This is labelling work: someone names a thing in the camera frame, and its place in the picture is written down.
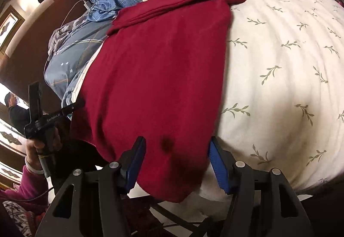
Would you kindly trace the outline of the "person's left hand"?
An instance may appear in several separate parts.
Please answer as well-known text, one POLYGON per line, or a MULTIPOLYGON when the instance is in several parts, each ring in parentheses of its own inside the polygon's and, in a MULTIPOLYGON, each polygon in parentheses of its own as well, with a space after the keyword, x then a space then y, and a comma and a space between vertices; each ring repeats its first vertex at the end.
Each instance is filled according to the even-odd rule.
MULTIPOLYGON (((52 146, 54 151, 59 151, 62 148, 60 135, 58 129, 55 128, 54 136, 52 139, 52 146)), ((37 139, 27 139, 25 143, 26 148, 26 159, 31 167, 35 170, 43 170, 38 158, 38 150, 44 149, 45 144, 37 139)))

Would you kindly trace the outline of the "magenta sleeve forearm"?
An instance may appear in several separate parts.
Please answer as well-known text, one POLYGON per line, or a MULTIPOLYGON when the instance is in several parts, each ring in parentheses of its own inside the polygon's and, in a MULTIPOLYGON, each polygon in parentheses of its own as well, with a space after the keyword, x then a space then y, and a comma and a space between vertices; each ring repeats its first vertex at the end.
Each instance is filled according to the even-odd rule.
POLYGON ((44 175, 37 175, 23 167, 18 190, 1 190, 1 203, 11 201, 27 211, 44 210, 48 206, 48 183, 44 175))

